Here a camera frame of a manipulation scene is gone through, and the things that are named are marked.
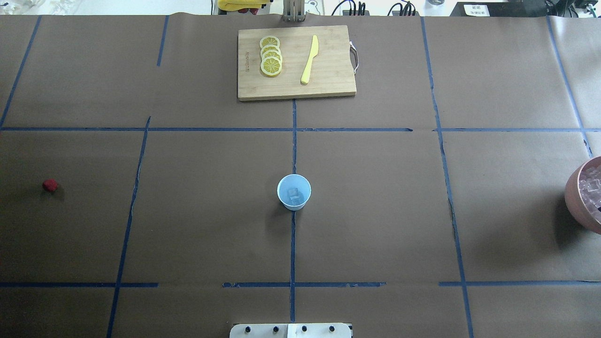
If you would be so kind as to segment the bamboo cutting board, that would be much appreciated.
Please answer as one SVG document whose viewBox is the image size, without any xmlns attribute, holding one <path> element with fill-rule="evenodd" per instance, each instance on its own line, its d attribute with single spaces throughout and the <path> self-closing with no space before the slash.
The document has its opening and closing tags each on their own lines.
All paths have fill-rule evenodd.
<svg viewBox="0 0 601 338">
<path fill-rule="evenodd" d="M 318 36 L 318 55 L 310 82 L 302 85 L 300 79 L 313 35 Z M 260 70 L 259 42 L 264 36 L 276 36 L 281 43 L 283 69 L 277 77 L 267 77 Z M 239 30 L 238 99 L 249 102 L 354 96 L 357 88 L 350 50 L 346 25 Z"/>
</svg>

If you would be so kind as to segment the pink bowl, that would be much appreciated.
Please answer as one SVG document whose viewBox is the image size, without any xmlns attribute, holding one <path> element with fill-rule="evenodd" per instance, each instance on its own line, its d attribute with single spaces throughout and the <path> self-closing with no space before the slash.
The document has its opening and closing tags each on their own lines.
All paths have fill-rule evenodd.
<svg viewBox="0 0 601 338">
<path fill-rule="evenodd" d="M 601 157 L 583 163 L 570 176 L 565 186 L 565 203 L 571 215 L 584 228 L 601 233 L 600 225 Z"/>
</svg>

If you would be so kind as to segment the red strawberry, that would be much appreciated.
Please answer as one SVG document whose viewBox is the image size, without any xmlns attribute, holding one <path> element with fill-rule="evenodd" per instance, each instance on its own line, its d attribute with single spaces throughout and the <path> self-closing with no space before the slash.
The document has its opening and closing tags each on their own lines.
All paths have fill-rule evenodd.
<svg viewBox="0 0 601 338">
<path fill-rule="evenodd" d="M 54 179 L 47 179 L 42 183 L 42 188 L 44 191 L 53 193 L 58 190 L 58 182 Z"/>
</svg>

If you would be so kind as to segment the lemon slice top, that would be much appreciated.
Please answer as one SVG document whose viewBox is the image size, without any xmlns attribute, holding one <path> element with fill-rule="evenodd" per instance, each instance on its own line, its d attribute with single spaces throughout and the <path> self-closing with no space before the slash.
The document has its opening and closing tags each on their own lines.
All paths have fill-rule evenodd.
<svg viewBox="0 0 601 338">
<path fill-rule="evenodd" d="M 264 36 L 259 42 L 259 46 L 261 49 L 264 49 L 267 46 L 275 46 L 277 48 L 280 48 L 280 44 L 280 40 L 276 36 Z"/>
</svg>

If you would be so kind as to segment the light blue plastic cup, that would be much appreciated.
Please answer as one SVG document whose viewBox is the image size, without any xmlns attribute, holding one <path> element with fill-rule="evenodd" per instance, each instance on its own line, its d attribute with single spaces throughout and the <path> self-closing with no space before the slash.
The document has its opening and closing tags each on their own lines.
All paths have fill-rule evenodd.
<svg viewBox="0 0 601 338">
<path fill-rule="evenodd" d="M 284 176 L 277 185 L 277 197 L 291 211 L 302 209 L 312 193 L 310 182 L 302 175 Z"/>
</svg>

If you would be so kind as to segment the lemon slice bottom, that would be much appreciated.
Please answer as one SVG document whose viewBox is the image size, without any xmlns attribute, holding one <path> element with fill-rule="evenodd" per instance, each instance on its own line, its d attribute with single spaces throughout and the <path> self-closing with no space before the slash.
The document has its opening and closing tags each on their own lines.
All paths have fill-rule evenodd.
<svg viewBox="0 0 601 338">
<path fill-rule="evenodd" d="M 277 77 L 283 69 L 283 64 L 279 64 L 277 60 L 265 60 L 260 63 L 260 70 L 267 77 Z"/>
</svg>

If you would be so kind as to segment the lemon slice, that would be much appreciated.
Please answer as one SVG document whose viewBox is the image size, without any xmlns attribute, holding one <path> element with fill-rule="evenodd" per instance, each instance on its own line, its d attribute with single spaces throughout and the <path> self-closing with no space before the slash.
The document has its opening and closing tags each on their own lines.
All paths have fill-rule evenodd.
<svg viewBox="0 0 601 338">
<path fill-rule="evenodd" d="M 261 61 L 264 62 L 265 60 L 277 60 L 277 62 L 279 62 L 279 64 L 283 63 L 283 56 L 281 55 L 281 52 L 277 51 L 277 50 L 268 50 L 266 52 L 263 52 L 261 55 Z"/>
<path fill-rule="evenodd" d="M 279 64 L 277 60 L 265 60 L 260 63 L 260 70 L 267 77 L 277 77 L 283 69 L 283 64 Z"/>
<path fill-rule="evenodd" d="M 259 46 L 261 49 L 264 49 L 267 46 L 275 46 L 277 48 L 280 48 L 280 44 L 280 40 L 276 36 L 264 36 L 259 42 Z"/>
<path fill-rule="evenodd" d="M 277 45 L 268 44 L 261 49 L 261 58 L 265 59 L 268 57 L 277 57 L 279 59 L 282 58 L 281 49 Z"/>
</svg>

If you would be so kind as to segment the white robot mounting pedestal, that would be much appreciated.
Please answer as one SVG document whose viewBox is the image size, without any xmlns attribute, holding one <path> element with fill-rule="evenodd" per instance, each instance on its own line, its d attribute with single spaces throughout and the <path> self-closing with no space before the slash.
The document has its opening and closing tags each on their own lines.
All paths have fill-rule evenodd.
<svg viewBox="0 0 601 338">
<path fill-rule="evenodd" d="M 352 338 L 349 323 L 239 323 L 230 338 Z"/>
</svg>

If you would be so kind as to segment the pile of ice cubes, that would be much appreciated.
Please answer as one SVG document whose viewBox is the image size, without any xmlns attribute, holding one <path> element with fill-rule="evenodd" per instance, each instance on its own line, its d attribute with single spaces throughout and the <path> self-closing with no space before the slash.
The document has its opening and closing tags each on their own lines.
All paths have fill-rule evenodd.
<svg viewBox="0 0 601 338">
<path fill-rule="evenodd" d="M 588 167 L 580 172 L 578 180 L 580 196 L 592 217 L 601 222 L 601 167 Z"/>
</svg>

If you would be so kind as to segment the yellow cloth bag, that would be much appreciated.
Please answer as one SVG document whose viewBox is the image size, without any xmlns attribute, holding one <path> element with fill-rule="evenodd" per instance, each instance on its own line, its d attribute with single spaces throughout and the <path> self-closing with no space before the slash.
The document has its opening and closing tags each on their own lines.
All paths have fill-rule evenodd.
<svg viewBox="0 0 601 338">
<path fill-rule="evenodd" d="M 259 9 L 263 9 L 272 2 L 272 0 L 217 0 L 217 8 L 225 12 L 250 12 L 256 15 Z"/>
</svg>

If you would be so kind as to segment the yellow plastic knife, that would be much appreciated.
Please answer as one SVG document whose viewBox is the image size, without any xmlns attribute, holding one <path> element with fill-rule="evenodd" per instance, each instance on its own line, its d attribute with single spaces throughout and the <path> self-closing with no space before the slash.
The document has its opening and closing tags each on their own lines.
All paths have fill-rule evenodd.
<svg viewBox="0 0 601 338">
<path fill-rule="evenodd" d="M 316 58 L 316 56 L 318 55 L 318 50 L 319 50 L 318 36 L 313 35 L 312 40 L 311 40 L 309 54 L 308 54 L 308 59 L 305 64 L 305 67 L 303 69 L 302 75 L 300 77 L 300 83 L 302 85 L 307 85 L 310 82 L 311 71 L 313 68 L 313 61 L 314 61 L 314 58 Z"/>
</svg>

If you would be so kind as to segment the aluminium frame post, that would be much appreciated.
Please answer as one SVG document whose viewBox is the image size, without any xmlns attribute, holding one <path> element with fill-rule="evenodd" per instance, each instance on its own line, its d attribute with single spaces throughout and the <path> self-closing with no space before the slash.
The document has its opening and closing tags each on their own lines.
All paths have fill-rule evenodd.
<svg viewBox="0 0 601 338">
<path fill-rule="evenodd" d="M 306 19 L 304 0 L 284 0 L 283 1 L 283 21 L 284 22 L 303 22 Z"/>
</svg>

